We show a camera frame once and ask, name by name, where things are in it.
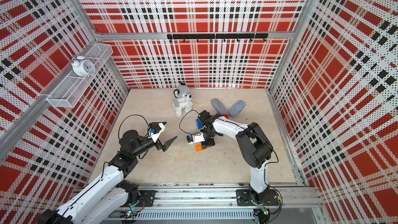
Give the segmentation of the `long orange lego brick front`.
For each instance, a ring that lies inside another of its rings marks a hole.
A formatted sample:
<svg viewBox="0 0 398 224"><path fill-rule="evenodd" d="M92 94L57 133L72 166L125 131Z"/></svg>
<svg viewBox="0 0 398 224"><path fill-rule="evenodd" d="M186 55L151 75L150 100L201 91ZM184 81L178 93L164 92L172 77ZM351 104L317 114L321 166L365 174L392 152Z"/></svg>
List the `long orange lego brick front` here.
<svg viewBox="0 0 398 224"><path fill-rule="evenodd" d="M195 151L199 152L199 151L204 151L207 148L203 148L201 144L195 145Z"/></svg>

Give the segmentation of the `blue square lego brick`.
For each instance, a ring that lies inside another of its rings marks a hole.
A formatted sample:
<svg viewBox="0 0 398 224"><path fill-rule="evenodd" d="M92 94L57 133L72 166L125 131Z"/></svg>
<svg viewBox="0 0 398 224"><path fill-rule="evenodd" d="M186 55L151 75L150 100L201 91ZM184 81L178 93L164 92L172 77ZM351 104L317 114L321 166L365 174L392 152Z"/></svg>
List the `blue square lego brick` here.
<svg viewBox="0 0 398 224"><path fill-rule="evenodd" d="M197 128L198 128L199 130L203 128L203 124L202 124L202 122L200 121L200 119L197 119L197 120L196 120L196 126L197 126Z"/></svg>

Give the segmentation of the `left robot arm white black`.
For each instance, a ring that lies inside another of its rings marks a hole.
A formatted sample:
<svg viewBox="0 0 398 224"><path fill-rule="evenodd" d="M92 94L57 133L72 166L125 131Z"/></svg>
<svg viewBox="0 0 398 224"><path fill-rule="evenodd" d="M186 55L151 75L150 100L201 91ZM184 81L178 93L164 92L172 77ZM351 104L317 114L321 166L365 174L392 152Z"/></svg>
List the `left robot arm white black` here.
<svg viewBox="0 0 398 224"><path fill-rule="evenodd" d="M126 203L137 203L141 195L138 186L126 177L138 164L138 157L155 147L167 151L175 141L171 138L162 144L159 137L166 122L148 124L147 134L139 135L128 130L119 139L120 150L110 162L103 165L102 173L79 194L56 210L47 209L39 224L99 224L114 210Z"/></svg>

